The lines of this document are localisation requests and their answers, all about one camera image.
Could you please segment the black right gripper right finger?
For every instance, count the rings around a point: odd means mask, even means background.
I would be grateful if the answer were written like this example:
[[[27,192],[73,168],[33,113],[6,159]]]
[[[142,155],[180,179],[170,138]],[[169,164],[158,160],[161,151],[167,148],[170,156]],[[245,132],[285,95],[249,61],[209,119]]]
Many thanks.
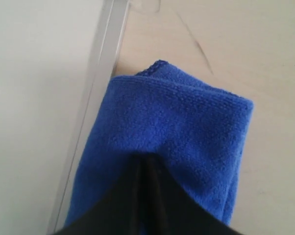
[[[144,156],[144,227],[148,235],[237,235],[197,204],[155,154]]]

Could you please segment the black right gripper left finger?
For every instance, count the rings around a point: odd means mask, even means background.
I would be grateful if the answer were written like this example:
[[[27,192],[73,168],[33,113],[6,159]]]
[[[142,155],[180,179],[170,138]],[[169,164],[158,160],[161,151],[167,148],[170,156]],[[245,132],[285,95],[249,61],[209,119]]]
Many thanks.
[[[133,155],[115,182],[83,216],[56,235],[139,235],[141,157]]]

